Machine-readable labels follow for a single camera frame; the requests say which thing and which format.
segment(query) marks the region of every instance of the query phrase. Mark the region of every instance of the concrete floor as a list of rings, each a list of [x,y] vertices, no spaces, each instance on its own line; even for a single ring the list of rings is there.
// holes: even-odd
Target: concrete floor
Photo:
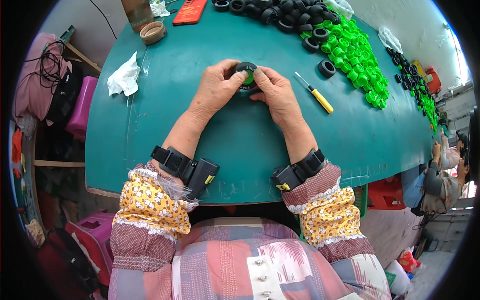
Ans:
[[[369,209],[360,221],[360,230],[368,237],[378,261],[385,269],[402,250],[416,244],[420,230],[412,230],[412,227],[421,220],[408,207],[403,210]]]

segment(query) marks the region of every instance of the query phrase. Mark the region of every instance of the floral shirt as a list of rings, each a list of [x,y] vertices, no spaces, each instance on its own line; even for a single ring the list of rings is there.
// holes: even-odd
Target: floral shirt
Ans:
[[[108,297],[159,299],[391,299],[382,266],[360,232],[360,211],[340,168],[282,193],[307,243],[262,218],[215,218],[191,227],[197,202],[151,162],[128,175],[110,245]]]

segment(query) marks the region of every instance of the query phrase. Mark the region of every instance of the crumpled tissue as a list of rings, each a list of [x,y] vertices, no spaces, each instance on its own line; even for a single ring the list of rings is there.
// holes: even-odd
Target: crumpled tissue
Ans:
[[[137,78],[140,73],[140,67],[137,65],[137,52],[107,80],[108,95],[120,94],[122,91],[125,96],[138,91]]]
[[[165,1],[162,1],[160,3],[157,3],[156,1],[153,1],[153,3],[150,4],[150,8],[152,9],[153,15],[155,17],[168,17],[170,16],[170,12],[167,11],[165,7]]]

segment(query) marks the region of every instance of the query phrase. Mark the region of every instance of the red phone case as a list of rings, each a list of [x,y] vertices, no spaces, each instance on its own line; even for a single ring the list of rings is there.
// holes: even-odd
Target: red phone case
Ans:
[[[196,24],[204,11],[208,0],[186,0],[177,16],[173,19],[173,25]]]

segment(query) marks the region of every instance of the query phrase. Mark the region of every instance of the teal work surface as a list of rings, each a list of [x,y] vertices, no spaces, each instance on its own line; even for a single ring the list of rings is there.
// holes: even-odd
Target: teal work surface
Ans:
[[[170,8],[180,8],[175,2]],[[397,84],[392,63],[377,32],[362,22],[379,67],[390,82],[387,108],[373,108],[365,92],[353,87],[340,70],[324,78],[317,65],[328,59],[311,54],[298,34],[284,34],[273,25],[216,12],[207,3],[195,25],[173,27],[145,46],[127,25],[113,46],[98,79],[88,119],[85,175],[88,187],[120,192],[127,172],[146,163],[177,118],[187,109],[202,71],[226,59],[268,66],[291,81],[303,116],[325,157],[342,168],[340,186],[358,186],[394,175],[430,159],[433,130],[417,110],[409,91]],[[108,77],[134,52],[141,68],[138,91],[108,96]],[[328,114],[295,72],[327,99]],[[203,204],[261,203],[281,200],[272,184],[273,168],[289,163],[281,130],[268,107],[237,93],[208,123],[195,158],[209,158],[220,171],[201,199]]]

